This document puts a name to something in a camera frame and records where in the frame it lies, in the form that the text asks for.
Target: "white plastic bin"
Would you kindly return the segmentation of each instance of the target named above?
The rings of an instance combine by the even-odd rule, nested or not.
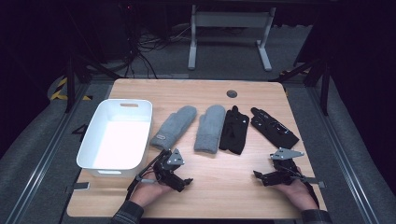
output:
[[[146,165],[152,104],[146,100],[104,100],[93,114],[77,155],[94,176],[135,177]]]

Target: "black sleeve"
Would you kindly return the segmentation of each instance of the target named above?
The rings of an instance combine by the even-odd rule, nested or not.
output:
[[[304,224],[330,224],[332,219],[328,212],[318,209],[305,210],[301,213]]]
[[[111,218],[111,224],[138,224],[143,215],[143,208],[136,203],[125,201],[119,211]]]

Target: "gray glove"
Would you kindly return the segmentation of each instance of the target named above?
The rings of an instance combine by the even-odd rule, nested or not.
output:
[[[193,106],[181,107],[166,119],[160,130],[152,137],[150,144],[158,149],[171,149],[177,139],[187,131],[196,114],[197,110]]]
[[[216,154],[225,118],[222,105],[210,106],[199,118],[199,127],[195,139],[194,150]]]

